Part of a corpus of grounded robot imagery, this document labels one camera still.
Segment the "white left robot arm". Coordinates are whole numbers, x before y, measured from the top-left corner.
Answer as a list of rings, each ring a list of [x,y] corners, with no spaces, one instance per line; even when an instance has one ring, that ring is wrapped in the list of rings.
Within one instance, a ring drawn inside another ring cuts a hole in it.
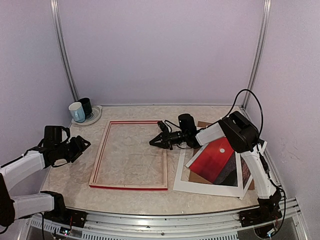
[[[10,190],[36,172],[56,168],[58,160],[74,163],[90,145],[79,135],[72,137],[68,127],[47,125],[37,146],[0,168],[0,225],[7,228],[16,220],[42,213],[47,220],[82,228],[87,213],[67,208],[62,194],[40,191],[10,196]]]

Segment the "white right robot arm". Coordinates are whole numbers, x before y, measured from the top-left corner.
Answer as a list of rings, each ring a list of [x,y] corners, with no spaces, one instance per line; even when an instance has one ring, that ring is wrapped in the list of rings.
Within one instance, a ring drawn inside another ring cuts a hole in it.
[[[158,121],[161,132],[149,144],[171,150],[174,145],[186,143],[188,147],[197,149],[226,137],[231,148],[247,164],[255,182],[259,204],[255,212],[256,218],[260,222],[266,222],[271,217],[284,217],[286,211],[280,208],[280,201],[286,199],[286,193],[270,176],[269,166],[261,152],[261,127],[257,128],[239,111],[233,110],[200,129],[196,128],[194,118],[189,113],[179,115],[178,121],[179,130],[175,132],[168,127],[169,121]]]

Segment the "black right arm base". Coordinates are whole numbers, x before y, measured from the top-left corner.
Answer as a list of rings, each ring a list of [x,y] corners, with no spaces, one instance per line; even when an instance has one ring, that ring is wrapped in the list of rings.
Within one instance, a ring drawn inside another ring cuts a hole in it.
[[[267,223],[282,217],[279,202],[282,196],[275,193],[269,199],[258,198],[259,206],[250,210],[239,212],[241,226],[249,227]]]

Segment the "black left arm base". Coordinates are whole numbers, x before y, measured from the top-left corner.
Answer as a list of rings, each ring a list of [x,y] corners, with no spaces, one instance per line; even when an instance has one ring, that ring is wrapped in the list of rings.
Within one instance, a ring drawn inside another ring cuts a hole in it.
[[[88,213],[85,211],[66,208],[63,213],[49,211],[44,213],[44,218],[59,224],[68,225],[70,227],[83,228]]]

